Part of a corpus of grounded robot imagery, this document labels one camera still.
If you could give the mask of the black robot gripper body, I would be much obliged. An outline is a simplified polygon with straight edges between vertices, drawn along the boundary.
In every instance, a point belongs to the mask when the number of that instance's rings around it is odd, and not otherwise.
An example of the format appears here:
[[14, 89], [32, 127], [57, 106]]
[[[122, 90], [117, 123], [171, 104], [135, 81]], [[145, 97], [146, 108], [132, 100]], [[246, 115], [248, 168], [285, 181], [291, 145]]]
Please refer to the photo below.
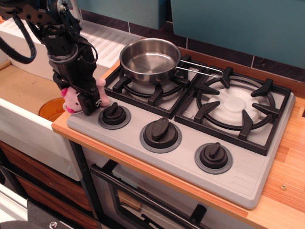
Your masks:
[[74, 47], [68, 55], [48, 55], [53, 72], [81, 93], [100, 97], [93, 73], [97, 67], [91, 47]]

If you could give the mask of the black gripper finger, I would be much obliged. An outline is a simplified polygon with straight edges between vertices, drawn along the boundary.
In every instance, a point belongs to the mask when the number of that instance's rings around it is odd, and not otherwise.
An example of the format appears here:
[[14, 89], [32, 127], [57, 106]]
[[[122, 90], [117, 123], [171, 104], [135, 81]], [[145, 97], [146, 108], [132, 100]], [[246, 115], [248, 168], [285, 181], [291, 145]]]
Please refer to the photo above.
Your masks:
[[53, 81], [57, 84], [59, 89], [68, 88], [69, 84], [65, 82], [60, 74], [57, 72], [53, 73]]
[[101, 104], [100, 97], [94, 98], [93, 96], [86, 95], [85, 93], [80, 93], [78, 95], [78, 100], [82, 111], [86, 116], [90, 116], [94, 111], [98, 109]]

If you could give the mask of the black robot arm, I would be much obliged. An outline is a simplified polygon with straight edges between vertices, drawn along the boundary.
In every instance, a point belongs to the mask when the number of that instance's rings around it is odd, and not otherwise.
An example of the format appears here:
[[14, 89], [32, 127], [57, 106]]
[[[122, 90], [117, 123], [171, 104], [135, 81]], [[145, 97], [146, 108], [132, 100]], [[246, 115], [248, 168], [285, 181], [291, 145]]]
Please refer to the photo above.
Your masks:
[[81, 21], [75, 18], [65, 0], [2, 0], [0, 14], [13, 18], [22, 32], [30, 50], [26, 57], [10, 47], [4, 40], [0, 49], [10, 58], [29, 64], [37, 51], [25, 28], [28, 25], [35, 37], [47, 49], [49, 64], [53, 68], [53, 80], [60, 89], [71, 86], [80, 94], [84, 114], [90, 116], [102, 104], [93, 73], [97, 67], [98, 53], [80, 35]]

